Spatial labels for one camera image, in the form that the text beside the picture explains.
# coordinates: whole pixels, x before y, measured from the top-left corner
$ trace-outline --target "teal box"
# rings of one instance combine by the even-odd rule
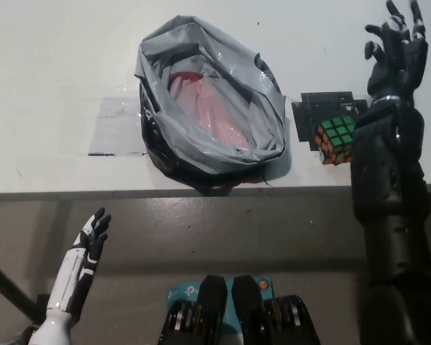
[[[262,298],[264,300],[273,298],[272,280],[264,277],[255,277],[254,279],[257,284],[259,284]],[[235,305],[233,304],[233,298],[231,297],[233,279],[225,279],[225,282],[227,284],[228,296],[225,315],[223,316],[221,334],[239,334],[241,333],[241,326],[239,325],[238,317],[236,317]],[[191,300],[196,302],[200,284],[201,282],[183,282],[170,290],[167,294],[167,309],[169,310],[176,300]]]

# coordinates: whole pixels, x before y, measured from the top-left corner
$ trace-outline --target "white robotic hand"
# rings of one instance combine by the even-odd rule
[[[72,344],[70,330],[80,320],[107,239],[111,216],[102,218],[104,213],[100,208],[89,218],[65,255],[47,304],[46,320],[29,345]]]

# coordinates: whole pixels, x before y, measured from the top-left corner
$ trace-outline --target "green cube face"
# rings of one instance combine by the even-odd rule
[[[345,122],[346,125],[354,124],[353,119],[349,115],[343,117],[343,122]]]
[[[334,119],[332,119],[332,123],[335,127],[343,125],[343,121],[340,117],[335,117]]]
[[[342,136],[342,142],[345,144],[348,144],[350,142],[353,142],[353,138],[349,134],[343,135]]]
[[[321,126],[323,126],[324,129],[332,128],[332,124],[330,123],[330,121],[324,121],[323,123],[321,123]]]
[[[334,129],[328,129],[325,131],[329,138],[337,137],[337,132]]]
[[[338,135],[345,135],[348,133],[348,131],[346,130],[345,126],[340,126],[337,127],[337,133]]]
[[[343,142],[340,140],[340,138],[339,138],[339,137],[332,138],[332,139],[330,140],[330,142],[332,143],[332,145],[333,145],[334,147],[341,146],[341,145],[343,144]]]

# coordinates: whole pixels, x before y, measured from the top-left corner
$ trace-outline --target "rubik's cube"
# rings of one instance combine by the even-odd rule
[[[323,164],[338,165],[351,161],[354,121],[351,116],[340,116],[321,122],[315,135]]]

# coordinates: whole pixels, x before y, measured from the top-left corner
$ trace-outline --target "gray floor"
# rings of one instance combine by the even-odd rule
[[[113,216],[74,344],[157,343],[166,292],[207,273],[269,276],[307,303],[323,345],[358,344],[363,234],[349,195],[0,203],[0,268],[32,296],[99,206]],[[427,221],[431,245],[431,217]],[[0,296],[0,341],[28,322]]]

